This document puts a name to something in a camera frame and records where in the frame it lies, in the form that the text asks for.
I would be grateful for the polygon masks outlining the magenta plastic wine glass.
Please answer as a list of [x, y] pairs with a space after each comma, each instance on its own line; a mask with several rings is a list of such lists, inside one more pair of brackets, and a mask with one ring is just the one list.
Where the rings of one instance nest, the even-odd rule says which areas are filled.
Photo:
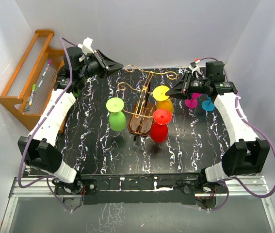
[[200, 97], [201, 95], [198, 93], [193, 93], [192, 94], [192, 98], [190, 100], [185, 100], [185, 105], [188, 108], [195, 108], [198, 103], [197, 103], [197, 99]]

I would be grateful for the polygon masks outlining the orange plastic wine glass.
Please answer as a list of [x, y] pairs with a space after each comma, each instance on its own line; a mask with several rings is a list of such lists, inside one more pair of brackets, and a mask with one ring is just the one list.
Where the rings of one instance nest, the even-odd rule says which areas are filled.
[[157, 86], [153, 92], [152, 96], [156, 100], [156, 109], [168, 110], [171, 114], [174, 113], [174, 106], [170, 100], [169, 95], [166, 95], [170, 88], [165, 85]]

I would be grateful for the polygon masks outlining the blue plastic wine glass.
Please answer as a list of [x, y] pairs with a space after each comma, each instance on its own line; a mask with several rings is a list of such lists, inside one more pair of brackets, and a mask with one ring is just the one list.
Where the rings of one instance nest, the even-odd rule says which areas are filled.
[[203, 101], [201, 106], [202, 108], [207, 111], [207, 112], [211, 112], [214, 110], [215, 106], [211, 100], [211, 97], [210, 96], [207, 96], [207, 100]]

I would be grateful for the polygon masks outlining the red plastic wine glass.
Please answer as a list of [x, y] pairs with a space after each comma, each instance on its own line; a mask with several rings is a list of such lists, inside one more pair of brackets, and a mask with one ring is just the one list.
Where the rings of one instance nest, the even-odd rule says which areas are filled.
[[153, 114], [153, 119], [150, 137], [154, 142], [161, 143], [167, 139], [168, 123], [172, 120], [172, 114], [166, 109], [157, 109]]

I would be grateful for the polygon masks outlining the green plastic wine glass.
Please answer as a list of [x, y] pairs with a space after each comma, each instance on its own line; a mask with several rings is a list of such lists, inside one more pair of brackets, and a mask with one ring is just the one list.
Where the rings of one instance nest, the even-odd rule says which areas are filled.
[[123, 130], [126, 127], [126, 117], [122, 110], [124, 102], [122, 99], [114, 97], [106, 102], [106, 108], [110, 112], [109, 125], [116, 132]]

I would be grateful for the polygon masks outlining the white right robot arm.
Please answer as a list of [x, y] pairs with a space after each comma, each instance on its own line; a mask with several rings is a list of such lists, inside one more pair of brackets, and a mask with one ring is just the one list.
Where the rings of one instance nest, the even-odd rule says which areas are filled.
[[226, 80], [225, 64], [213, 60], [204, 69], [199, 59], [189, 65], [179, 82], [165, 94], [175, 99], [190, 99], [194, 93], [207, 94], [219, 111], [230, 139], [230, 147], [221, 162], [202, 170], [198, 180], [201, 191], [208, 193], [215, 188], [216, 182], [237, 175], [260, 173], [270, 150], [266, 140], [259, 139], [252, 127], [247, 125], [238, 102], [238, 90], [233, 82]]

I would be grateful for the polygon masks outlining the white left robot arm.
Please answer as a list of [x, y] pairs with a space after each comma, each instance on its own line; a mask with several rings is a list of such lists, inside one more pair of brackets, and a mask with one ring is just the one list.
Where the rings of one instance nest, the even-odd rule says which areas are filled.
[[100, 50], [87, 46], [69, 47], [64, 52], [64, 64], [59, 69], [42, 116], [30, 133], [17, 142], [21, 152], [17, 179], [21, 179], [23, 167], [29, 166], [45, 172], [46, 179], [55, 178], [65, 183], [66, 189], [76, 194], [81, 191], [82, 181], [77, 179], [77, 171], [63, 160], [61, 152], [55, 148], [58, 131], [76, 102], [76, 92], [83, 89], [82, 82], [94, 76], [107, 78], [121, 70], [123, 65]]

